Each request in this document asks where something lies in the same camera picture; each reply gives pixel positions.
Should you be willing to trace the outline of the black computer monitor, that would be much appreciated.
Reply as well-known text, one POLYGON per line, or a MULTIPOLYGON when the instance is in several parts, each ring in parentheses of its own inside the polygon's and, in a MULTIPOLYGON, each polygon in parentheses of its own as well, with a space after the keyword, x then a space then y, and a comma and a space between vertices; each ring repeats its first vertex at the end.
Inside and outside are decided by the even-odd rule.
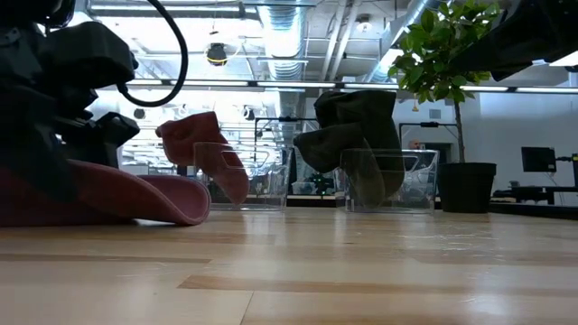
POLYGON ((555 150, 548 147, 522 147, 524 172, 556 172, 555 150))

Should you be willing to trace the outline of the maroon baseball cap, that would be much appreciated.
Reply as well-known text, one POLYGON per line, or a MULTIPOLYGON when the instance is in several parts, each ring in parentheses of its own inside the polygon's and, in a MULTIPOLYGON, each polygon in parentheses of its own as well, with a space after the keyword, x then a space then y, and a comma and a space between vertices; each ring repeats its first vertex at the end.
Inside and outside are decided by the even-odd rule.
POLYGON ((133 175, 92 162, 70 161, 79 196, 48 197, 0 167, 0 228, 121 224, 132 219, 196 226, 210 213, 208 189, 174 175, 133 175))
POLYGON ((249 192, 249 179, 238 154, 228 144, 214 112, 204 112, 155 129, 171 163, 200 168, 224 191, 231 203, 243 203, 249 192))

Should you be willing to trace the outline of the black office desk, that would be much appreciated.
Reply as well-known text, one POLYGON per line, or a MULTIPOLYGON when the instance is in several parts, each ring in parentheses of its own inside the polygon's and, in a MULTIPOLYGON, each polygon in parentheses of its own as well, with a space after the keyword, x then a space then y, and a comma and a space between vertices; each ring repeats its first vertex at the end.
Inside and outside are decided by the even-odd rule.
POLYGON ((546 201, 548 205, 555 204, 556 193, 578 193, 578 187, 565 186, 517 186, 509 190, 495 190, 492 194, 493 199, 511 198, 516 203, 522 203, 528 200, 534 202, 546 201))

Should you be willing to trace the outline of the long ceiling light strip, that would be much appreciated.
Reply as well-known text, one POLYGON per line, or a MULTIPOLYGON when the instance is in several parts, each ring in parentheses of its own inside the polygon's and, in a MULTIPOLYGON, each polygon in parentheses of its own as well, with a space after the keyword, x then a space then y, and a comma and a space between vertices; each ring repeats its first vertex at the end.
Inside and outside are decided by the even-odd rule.
POLYGON ((578 88, 463 86, 462 89, 480 93, 505 92, 519 94, 578 95, 578 88))
MULTIPOLYGON (((135 79, 129 86, 176 86, 176 80, 170 79, 135 79)), ((384 89, 398 90, 397 84, 377 83, 344 83, 313 81, 259 81, 259 80, 185 80, 183 86, 189 87, 222 87, 222 88, 347 88, 347 89, 384 89)))

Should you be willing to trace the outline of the dark grey baseball cap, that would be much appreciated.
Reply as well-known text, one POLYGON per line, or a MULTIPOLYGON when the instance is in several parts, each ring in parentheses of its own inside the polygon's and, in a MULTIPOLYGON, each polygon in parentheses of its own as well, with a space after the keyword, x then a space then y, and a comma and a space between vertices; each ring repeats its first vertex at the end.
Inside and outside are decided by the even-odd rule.
POLYGON ((376 208, 383 202, 383 178, 359 123, 331 125, 302 133, 294 138, 294 145, 315 171, 342 169, 349 179, 350 196, 357 203, 376 208))

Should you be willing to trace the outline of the black baseball cap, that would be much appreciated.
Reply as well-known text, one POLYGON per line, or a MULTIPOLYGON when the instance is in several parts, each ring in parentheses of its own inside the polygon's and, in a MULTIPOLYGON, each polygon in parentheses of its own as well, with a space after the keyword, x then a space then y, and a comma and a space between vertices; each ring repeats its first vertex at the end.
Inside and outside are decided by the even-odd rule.
POLYGON ((343 170, 367 205, 388 199, 404 180, 395 104, 396 93, 384 90, 330 91, 313 104, 320 126, 337 136, 343 170))

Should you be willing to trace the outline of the clear plastic bin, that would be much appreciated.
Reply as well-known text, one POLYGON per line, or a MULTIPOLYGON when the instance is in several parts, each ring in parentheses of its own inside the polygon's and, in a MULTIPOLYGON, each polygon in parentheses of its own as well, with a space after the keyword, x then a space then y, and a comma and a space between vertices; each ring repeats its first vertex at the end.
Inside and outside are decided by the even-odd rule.
POLYGON ((431 214, 439 153, 348 149, 334 171, 335 201, 349 213, 431 214))
POLYGON ((194 176, 213 210, 272 210, 286 206, 291 150, 247 144, 197 143, 194 176))

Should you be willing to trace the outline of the green potted plant black pot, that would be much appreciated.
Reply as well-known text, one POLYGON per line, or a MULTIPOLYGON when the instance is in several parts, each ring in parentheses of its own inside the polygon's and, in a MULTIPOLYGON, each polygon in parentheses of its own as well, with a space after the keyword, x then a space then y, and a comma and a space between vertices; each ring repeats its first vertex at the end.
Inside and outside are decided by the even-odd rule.
POLYGON ((414 94, 418 102, 453 102, 458 161, 442 164, 438 169, 438 189, 445 212, 485 213, 489 209, 497 166, 466 161, 461 104, 473 97, 465 87, 489 80, 490 73, 459 68, 452 60, 488 33, 498 13, 498 6, 480 0, 443 0, 435 9, 424 7, 406 27, 406 37, 400 44, 403 53, 389 67, 388 75, 400 73, 398 86, 414 94))

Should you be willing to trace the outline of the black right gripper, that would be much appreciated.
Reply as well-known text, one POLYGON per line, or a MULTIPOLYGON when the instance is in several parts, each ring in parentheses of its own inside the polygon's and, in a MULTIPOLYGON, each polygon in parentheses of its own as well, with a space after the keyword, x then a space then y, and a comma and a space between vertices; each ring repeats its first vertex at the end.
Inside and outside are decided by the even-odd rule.
MULTIPOLYGON (((547 0, 515 0, 489 32, 451 59, 459 72, 488 72, 502 81, 549 55, 547 0)), ((555 50, 549 63, 578 63, 578 0, 548 0, 555 50)))

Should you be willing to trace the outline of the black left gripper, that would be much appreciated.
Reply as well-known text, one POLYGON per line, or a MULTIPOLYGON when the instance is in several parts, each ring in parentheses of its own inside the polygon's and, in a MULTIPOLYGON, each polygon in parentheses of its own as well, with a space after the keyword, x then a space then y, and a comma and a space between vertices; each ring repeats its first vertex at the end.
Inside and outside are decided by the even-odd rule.
POLYGON ((0 25, 0 166, 52 199, 78 196, 65 159, 119 167, 118 149, 140 132, 109 111, 81 116, 96 90, 135 78, 134 55, 104 24, 85 22, 46 35, 33 23, 0 25), (53 128, 61 137, 58 145, 53 128))

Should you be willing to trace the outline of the black ceiling spotlight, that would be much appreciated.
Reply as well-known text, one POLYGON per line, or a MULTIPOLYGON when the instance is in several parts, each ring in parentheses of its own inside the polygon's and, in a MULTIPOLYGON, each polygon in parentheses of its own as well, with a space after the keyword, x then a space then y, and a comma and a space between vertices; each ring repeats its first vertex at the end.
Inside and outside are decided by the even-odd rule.
POLYGON ((225 45, 223 43, 212 43, 206 52, 206 60, 213 66, 224 66, 228 61, 225 45))

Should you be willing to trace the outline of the silver ventilation duct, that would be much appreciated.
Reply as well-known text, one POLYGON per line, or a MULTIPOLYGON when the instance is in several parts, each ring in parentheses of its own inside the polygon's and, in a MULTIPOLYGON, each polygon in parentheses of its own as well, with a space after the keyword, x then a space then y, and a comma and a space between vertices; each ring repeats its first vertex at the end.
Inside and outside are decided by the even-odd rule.
POLYGON ((271 79, 294 81, 303 78, 307 8, 284 5, 285 0, 269 0, 270 5, 257 8, 263 24, 266 55, 273 58, 268 68, 271 79))

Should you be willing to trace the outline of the black aluminium table frame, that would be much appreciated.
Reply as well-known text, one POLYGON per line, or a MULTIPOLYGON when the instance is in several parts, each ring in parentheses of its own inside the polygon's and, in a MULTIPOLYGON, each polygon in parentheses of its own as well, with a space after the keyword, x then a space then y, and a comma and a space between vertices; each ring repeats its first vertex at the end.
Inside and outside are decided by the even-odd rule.
MULTIPOLYGON (((340 203, 332 196, 289 195, 286 199, 286 206, 291 208, 339 208, 340 203)), ((489 212, 578 221, 578 207, 491 202, 489 212)))

